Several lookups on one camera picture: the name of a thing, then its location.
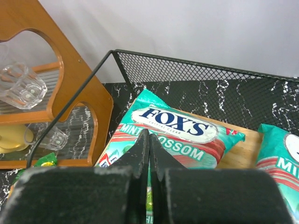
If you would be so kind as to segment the mint blossom candy bag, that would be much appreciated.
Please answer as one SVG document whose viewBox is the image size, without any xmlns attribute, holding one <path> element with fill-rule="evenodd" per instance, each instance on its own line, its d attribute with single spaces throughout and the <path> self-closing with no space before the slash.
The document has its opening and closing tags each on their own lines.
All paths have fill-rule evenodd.
<svg viewBox="0 0 299 224">
<path fill-rule="evenodd" d="M 162 147 L 187 169 L 215 169 L 245 135 L 168 106 L 149 90 L 143 90 L 116 128 L 96 166 L 106 168 L 123 156 L 142 130 L 157 136 Z M 146 222 L 153 222 L 150 156 L 147 174 Z"/>
<path fill-rule="evenodd" d="M 263 134 L 256 167 L 277 183 L 294 223 L 299 222 L 299 137 L 277 126 L 261 124 Z"/>
</svg>

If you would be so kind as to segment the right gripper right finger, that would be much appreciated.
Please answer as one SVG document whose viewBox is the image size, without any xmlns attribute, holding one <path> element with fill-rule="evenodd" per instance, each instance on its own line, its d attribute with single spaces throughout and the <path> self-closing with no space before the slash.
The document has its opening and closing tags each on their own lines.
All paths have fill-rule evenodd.
<svg viewBox="0 0 299 224">
<path fill-rule="evenodd" d="M 273 178 L 257 169 L 187 169 L 149 136 L 156 224 L 291 224 Z"/>
</svg>

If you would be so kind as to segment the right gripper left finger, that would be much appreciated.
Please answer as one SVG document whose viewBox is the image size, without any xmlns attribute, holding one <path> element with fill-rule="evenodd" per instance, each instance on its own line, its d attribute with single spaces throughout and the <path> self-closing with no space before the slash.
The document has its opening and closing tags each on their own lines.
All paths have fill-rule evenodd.
<svg viewBox="0 0 299 224">
<path fill-rule="evenodd" d="M 16 182 L 3 224 L 143 224 L 146 222 L 150 134 L 112 165 L 35 167 Z"/>
</svg>

